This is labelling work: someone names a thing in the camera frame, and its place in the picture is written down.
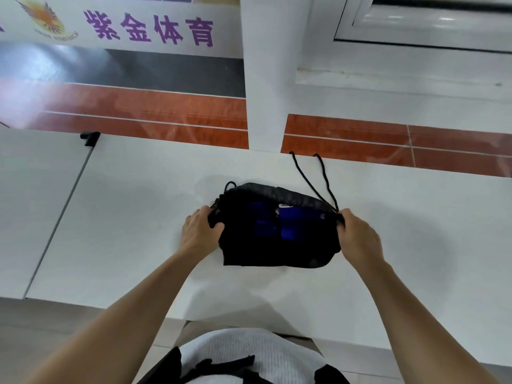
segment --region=white banner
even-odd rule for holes
[[[240,7],[151,0],[0,0],[0,40],[243,58]]]

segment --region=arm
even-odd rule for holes
[[[209,213],[203,206],[187,217],[178,251],[50,357],[28,383],[131,383],[186,278],[217,246],[224,225],[210,229]]]
[[[349,209],[341,213],[343,255],[372,294],[406,384],[498,384],[386,263],[379,235]]]

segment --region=table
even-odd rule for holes
[[[24,297],[90,150],[79,135],[0,125],[0,297]]]
[[[298,157],[327,198],[316,158]],[[479,361],[512,366],[512,181],[325,159],[341,207],[381,234],[408,287]],[[28,296],[106,308],[178,246],[185,217],[228,181],[313,195],[290,155],[102,135]],[[389,348],[378,312],[341,256],[320,269],[223,267],[216,251],[169,317]]]

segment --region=chinese character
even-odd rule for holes
[[[167,44],[167,40],[170,39],[174,44],[178,44],[178,40],[183,41],[183,36],[176,31],[178,23],[169,21],[169,16],[165,15],[164,21],[160,21],[157,15],[153,15],[155,18],[155,31],[160,34],[164,44]]]
[[[211,26],[214,24],[213,21],[204,21],[200,17],[196,20],[185,20],[189,25],[192,35],[194,36],[195,45],[199,43],[206,43],[206,46],[212,47],[213,42],[211,41]]]
[[[122,27],[126,28],[126,32],[130,34],[132,41],[151,41],[147,37],[146,24],[135,20],[129,13],[125,13],[125,20],[121,23]]]
[[[112,38],[116,38],[117,40],[121,39],[117,35],[117,32],[109,27],[109,25],[112,24],[112,21],[106,13],[99,13],[98,11],[91,12],[87,10],[83,12],[83,14],[86,16],[87,22],[94,27],[94,30],[98,34],[98,38],[103,39],[106,37],[108,40],[112,40]]]

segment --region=forearm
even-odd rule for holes
[[[359,267],[406,384],[497,384],[384,260]]]
[[[52,356],[30,384],[131,383],[196,265],[177,252]]]

